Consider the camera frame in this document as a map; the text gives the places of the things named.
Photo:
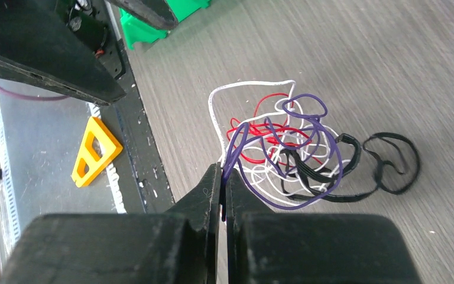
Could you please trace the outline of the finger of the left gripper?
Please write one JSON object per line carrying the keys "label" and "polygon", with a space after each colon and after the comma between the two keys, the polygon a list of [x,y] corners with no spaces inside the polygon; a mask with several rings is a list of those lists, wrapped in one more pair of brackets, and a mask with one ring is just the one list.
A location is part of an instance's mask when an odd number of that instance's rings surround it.
{"label": "finger of the left gripper", "polygon": [[0,1],[0,79],[109,105],[125,91],[41,1]]}
{"label": "finger of the left gripper", "polygon": [[179,24],[166,0],[108,0],[108,2],[158,30],[173,30]]}

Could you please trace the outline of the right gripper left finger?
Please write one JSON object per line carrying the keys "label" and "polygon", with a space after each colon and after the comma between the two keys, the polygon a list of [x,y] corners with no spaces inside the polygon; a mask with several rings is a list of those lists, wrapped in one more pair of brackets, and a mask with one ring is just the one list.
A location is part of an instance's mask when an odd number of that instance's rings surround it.
{"label": "right gripper left finger", "polygon": [[222,170],[156,214],[48,214],[23,232],[0,283],[215,283]]}

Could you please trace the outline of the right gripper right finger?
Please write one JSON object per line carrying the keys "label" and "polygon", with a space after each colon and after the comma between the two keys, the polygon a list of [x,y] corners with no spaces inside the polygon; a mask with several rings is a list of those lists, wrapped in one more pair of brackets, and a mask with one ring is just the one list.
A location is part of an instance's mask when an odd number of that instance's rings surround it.
{"label": "right gripper right finger", "polygon": [[404,238],[370,214],[277,213],[225,182],[230,283],[420,283]]}

